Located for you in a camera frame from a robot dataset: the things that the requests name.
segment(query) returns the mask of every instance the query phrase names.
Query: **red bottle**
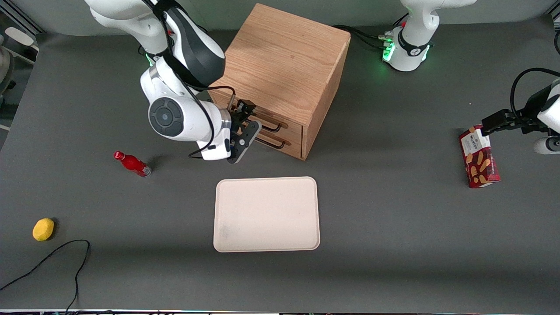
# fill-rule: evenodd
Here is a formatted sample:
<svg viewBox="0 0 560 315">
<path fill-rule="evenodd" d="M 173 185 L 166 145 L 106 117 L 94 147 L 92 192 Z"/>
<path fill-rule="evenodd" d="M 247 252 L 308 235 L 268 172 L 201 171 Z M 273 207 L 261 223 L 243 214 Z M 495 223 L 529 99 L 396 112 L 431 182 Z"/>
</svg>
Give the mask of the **red bottle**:
<svg viewBox="0 0 560 315">
<path fill-rule="evenodd" d="M 114 157 L 119 160 L 126 169 L 135 172 L 138 176 L 146 177 L 152 173 L 152 169 L 146 165 L 146 163 L 138 160 L 134 155 L 126 155 L 121 151 L 117 151 Z"/>
</svg>

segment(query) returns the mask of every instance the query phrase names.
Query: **bottle cap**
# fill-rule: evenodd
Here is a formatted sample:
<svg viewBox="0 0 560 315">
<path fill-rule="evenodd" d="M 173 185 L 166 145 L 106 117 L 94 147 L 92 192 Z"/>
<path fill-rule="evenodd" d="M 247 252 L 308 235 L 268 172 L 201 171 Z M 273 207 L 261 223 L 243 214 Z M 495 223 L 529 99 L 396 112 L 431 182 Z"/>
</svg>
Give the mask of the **bottle cap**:
<svg viewBox="0 0 560 315">
<path fill-rule="evenodd" d="M 119 161 L 124 159 L 124 153 L 122 153 L 121 151 L 115 151 L 115 154 L 113 156 Z"/>
</svg>

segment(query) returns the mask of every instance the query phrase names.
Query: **green led light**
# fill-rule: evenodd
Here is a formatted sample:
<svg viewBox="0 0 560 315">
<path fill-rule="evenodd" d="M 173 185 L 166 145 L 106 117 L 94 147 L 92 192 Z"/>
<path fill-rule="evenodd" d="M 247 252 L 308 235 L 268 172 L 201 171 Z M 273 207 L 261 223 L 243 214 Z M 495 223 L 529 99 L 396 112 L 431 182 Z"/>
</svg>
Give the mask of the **green led light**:
<svg viewBox="0 0 560 315">
<path fill-rule="evenodd" d="M 150 63 L 150 67 L 152 67 L 153 66 L 152 59 L 150 59 L 148 54 L 146 54 L 146 59 L 148 59 L 148 62 Z"/>
<path fill-rule="evenodd" d="M 426 56 L 428 56 L 428 50 L 430 49 L 430 45 L 426 47 L 426 52 L 424 53 L 424 57 L 422 57 L 422 61 L 426 60 Z"/>
<path fill-rule="evenodd" d="M 385 51 L 383 52 L 383 59 L 385 61 L 391 60 L 391 57 L 393 56 L 394 51 L 395 51 L 395 44 L 391 43 L 391 45 L 389 45 L 387 48 L 385 48 Z"/>
</svg>

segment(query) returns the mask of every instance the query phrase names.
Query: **printed label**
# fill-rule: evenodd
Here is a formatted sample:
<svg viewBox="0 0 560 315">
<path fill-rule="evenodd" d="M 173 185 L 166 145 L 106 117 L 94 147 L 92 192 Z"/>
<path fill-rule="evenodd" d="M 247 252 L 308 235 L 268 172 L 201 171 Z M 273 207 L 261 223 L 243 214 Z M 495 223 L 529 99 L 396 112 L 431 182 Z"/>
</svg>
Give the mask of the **printed label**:
<svg viewBox="0 0 560 315">
<path fill-rule="evenodd" d="M 490 147 L 490 138 L 488 136 L 483 137 L 480 129 L 476 129 L 474 132 L 463 137 L 461 139 L 461 144 L 463 146 L 463 154 L 467 156 L 469 154 L 475 154 L 482 148 Z"/>
</svg>

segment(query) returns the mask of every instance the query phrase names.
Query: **drawer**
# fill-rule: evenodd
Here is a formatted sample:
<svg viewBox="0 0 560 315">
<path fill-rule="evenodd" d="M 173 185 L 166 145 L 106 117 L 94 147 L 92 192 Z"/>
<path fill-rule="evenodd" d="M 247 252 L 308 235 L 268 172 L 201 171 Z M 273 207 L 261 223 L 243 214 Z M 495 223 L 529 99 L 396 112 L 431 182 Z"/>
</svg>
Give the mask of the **drawer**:
<svg viewBox="0 0 560 315">
<path fill-rule="evenodd" d="M 250 120 L 260 121 L 263 128 L 256 141 L 294 158 L 301 159 L 302 126 L 280 118 L 271 118 L 259 111 Z"/>
<path fill-rule="evenodd" d="M 216 106 L 227 108 L 231 94 L 219 90 L 209 91 L 209 94 Z M 239 98 L 235 98 L 234 104 L 237 104 L 238 101 Z M 279 117 L 263 107 L 257 107 L 255 114 L 256 116 L 251 116 L 250 120 L 260 121 L 263 125 L 255 142 L 262 143 L 294 158 L 302 159 L 302 125 Z"/>
</svg>

